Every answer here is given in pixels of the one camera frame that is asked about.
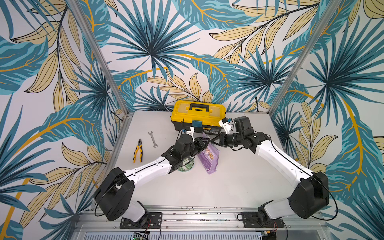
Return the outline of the purple oats bag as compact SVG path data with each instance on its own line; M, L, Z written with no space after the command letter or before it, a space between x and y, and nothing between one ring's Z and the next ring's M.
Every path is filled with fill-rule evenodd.
M217 171L219 155L220 151L211 143L197 155L208 175Z

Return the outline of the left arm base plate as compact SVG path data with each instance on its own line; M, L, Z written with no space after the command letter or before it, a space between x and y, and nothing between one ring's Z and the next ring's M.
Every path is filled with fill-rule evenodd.
M161 212L149 212L137 222L122 218L120 223L120 229L127 230L145 230L145 229L160 229L162 226L163 213Z

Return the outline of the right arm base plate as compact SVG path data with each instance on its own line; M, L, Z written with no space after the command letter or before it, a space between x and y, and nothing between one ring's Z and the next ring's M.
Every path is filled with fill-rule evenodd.
M281 219L272 220L263 212L241 212L237 215L237 220L242 222L246 229L280 229L285 227Z

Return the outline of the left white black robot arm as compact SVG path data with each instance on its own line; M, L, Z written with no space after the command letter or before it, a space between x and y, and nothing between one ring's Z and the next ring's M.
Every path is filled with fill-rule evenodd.
M156 160L135 169L112 169L94 193L97 206L110 222L120 217L134 223L141 222L147 211L141 203L132 201L135 188L177 171L185 159L203 152L210 141L210 138L193 139L191 135L182 134L175 144Z

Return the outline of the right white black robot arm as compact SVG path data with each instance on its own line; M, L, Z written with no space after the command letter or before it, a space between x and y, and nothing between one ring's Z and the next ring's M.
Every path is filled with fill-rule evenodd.
M294 189L289 197L269 201L258 208L255 218L261 225L285 216L308 219L329 205L333 195L329 191L328 177L322 172L313 172L284 153L270 135L256 132L248 117L233 121L224 118L219 126L223 132L211 140L212 144L230 147L233 151L250 150L270 163Z

